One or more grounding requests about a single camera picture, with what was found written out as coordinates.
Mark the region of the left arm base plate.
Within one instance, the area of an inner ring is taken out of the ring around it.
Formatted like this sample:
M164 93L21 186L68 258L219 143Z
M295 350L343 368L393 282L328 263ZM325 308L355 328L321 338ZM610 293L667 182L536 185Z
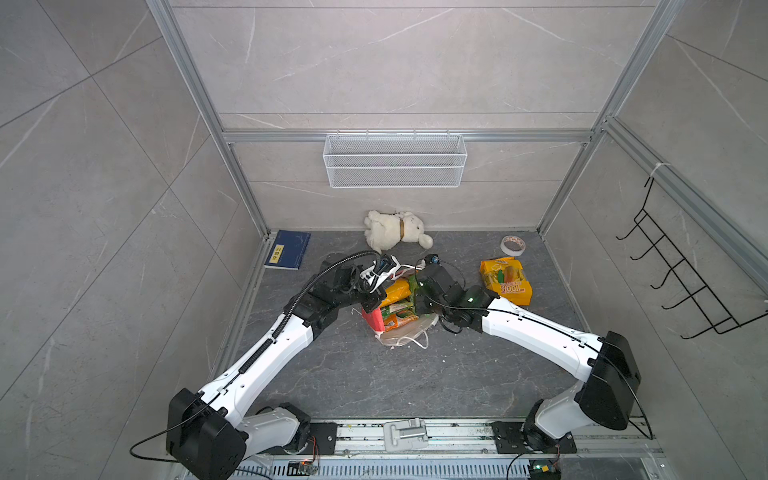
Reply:
M312 455L313 448L319 455L333 455L338 439L338 424L333 422L312 422L305 431L300 431L296 442L287 447L272 447L264 453L273 455Z

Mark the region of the green corn chip bag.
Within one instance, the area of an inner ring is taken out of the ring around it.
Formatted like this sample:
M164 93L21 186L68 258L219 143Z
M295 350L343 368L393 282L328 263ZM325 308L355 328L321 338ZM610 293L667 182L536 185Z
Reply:
M409 287L409 296L408 296L408 303L409 303L409 309L413 312L417 311L416 303L417 303L417 293L420 289L420 284L416 278L416 275L411 275L407 277L407 283Z

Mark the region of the large yellow snack bag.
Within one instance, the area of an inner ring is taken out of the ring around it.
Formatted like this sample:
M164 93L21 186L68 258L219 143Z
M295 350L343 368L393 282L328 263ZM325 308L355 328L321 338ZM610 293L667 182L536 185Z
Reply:
M514 257L484 260L479 273L484 286L518 306L529 306L533 287L526 278L524 268Z

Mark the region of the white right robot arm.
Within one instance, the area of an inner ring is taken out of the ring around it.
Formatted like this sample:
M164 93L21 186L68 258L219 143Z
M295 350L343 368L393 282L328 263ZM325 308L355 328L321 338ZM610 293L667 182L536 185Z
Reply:
M543 451L581 427L622 431L639 405L641 375L628 340L567 328L519 307L482 285L464 289L439 264L415 275L416 303L458 329L502 338L559 366L576 383L534 403L521 428L528 447Z

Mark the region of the strawberry print paper bag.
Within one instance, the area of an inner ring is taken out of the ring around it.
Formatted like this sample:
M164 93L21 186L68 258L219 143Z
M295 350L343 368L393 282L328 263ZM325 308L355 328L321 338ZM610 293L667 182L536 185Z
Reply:
M394 282L385 289L386 297L371 312L361 311L362 318L384 346L395 348L414 343L421 349L429 346L427 331L437 324L438 315L418 313L415 274L426 266L420 261L415 267L404 267L394 276Z

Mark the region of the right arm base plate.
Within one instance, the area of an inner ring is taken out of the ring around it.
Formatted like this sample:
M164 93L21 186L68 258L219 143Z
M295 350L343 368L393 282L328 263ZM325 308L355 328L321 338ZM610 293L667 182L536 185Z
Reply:
M553 440L536 427L528 429L523 422L494 421L489 424L499 454L575 454L577 448L570 434Z

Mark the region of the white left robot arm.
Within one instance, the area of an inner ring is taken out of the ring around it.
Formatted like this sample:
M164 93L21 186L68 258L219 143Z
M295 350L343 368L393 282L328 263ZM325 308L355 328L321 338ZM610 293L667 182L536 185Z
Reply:
M240 359L199 391L182 389L172 398L168 454L198 479L227 479L252 455L273 448L301 452L310 437L307 414L288 403L256 415L249 415L249 408L340 309L375 310L399 268L394 257L373 250L324 261Z

